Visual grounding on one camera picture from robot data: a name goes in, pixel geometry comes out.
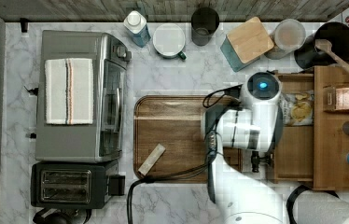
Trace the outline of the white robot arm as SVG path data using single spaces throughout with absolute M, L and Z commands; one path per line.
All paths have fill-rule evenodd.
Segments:
M 224 224 L 287 224 L 282 196 L 266 184 L 233 169 L 225 147 L 266 153 L 280 141 L 282 84 L 258 72 L 240 85 L 238 105 L 216 104 L 202 115 L 201 131 L 208 160 L 208 194 Z

